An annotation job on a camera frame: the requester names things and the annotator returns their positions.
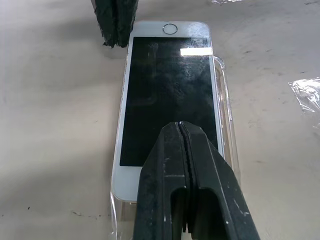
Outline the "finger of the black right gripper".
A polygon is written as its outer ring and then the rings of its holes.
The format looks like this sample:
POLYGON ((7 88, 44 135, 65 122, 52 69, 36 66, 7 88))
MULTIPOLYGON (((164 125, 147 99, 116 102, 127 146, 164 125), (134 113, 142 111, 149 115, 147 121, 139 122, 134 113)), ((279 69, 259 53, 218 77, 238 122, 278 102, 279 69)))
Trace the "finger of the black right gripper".
POLYGON ((130 39, 138 8, 138 0, 117 0, 117 45, 125 48, 130 39))
POLYGON ((104 45, 113 48, 117 43, 117 11, 115 0, 96 0, 95 15, 104 38, 104 45))

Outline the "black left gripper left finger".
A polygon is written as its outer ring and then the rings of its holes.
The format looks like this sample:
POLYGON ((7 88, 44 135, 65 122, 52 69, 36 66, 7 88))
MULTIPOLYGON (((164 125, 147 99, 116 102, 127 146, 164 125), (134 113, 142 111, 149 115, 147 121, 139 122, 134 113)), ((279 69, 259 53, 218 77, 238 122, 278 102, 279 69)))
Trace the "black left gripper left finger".
POLYGON ((164 126, 141 171, 134 240, 180 240, 192 195, 189 156, 182 126, 164 126))

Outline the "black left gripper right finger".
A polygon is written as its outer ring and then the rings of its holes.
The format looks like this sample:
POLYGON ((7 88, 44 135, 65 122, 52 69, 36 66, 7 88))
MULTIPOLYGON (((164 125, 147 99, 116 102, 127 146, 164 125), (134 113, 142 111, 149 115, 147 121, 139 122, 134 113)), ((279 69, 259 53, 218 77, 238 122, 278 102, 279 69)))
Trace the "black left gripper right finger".
POLYGON ((187 228, 194 240, 258 240, 238 180, 204 131, 180 122, 192 180, 187 228))

